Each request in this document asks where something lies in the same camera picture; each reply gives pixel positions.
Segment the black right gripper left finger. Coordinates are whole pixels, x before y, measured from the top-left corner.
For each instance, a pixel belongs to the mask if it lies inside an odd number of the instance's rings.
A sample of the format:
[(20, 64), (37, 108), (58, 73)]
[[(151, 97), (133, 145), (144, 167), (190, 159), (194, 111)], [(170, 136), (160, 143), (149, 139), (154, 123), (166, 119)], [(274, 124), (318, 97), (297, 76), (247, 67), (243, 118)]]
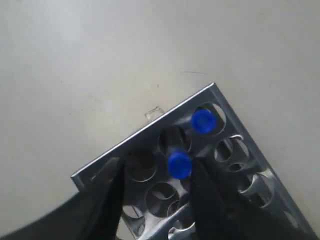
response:
[(92, 184), (4, 240), (115, 240), (123, 207), (123, 160), (110, 158)]

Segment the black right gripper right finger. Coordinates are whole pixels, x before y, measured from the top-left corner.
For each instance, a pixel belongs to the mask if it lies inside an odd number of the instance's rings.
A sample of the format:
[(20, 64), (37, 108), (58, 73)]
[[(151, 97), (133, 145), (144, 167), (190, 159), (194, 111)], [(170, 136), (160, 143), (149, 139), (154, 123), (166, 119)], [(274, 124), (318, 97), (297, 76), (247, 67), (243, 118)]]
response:
[(200, 240), (316, 240), (240, 194), (234, 179), (206, 157), (192, 160), (189, 203)]

